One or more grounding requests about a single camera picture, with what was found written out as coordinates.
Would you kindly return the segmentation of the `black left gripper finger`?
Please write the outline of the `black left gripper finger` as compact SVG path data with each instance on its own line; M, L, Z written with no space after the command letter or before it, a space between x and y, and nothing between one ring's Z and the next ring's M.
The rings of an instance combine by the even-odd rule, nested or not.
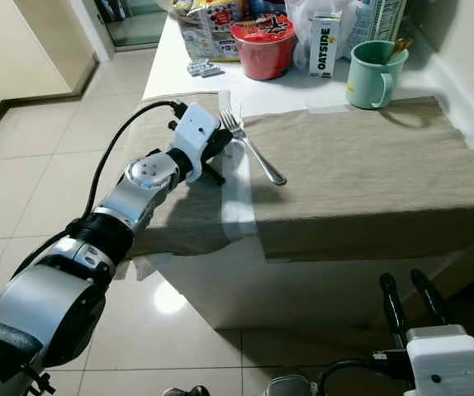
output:
M232 139L233 133L226 127L214 129L211 136L208 137L208 161L221 154L227 144L232 142Z

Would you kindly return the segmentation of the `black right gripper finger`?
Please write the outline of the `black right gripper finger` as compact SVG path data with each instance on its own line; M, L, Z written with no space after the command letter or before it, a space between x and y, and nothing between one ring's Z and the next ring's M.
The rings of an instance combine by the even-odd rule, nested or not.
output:
M425 309L427 310L427 316L432 320L434 325L437 327L443 327L443 325L453 325L453 315L451 309L446 305L446 301L441 295L438 288L434 286L432 280L425 274L425 272L419 269L411 269L410 278L412 284L414 284L415 290L417 290L418 296L421 298Z
M383 306L391 338L398 348L407 344L407 332L410 330L406 314L398 293L398 285L391 274L381 274L379 284L383 295Z

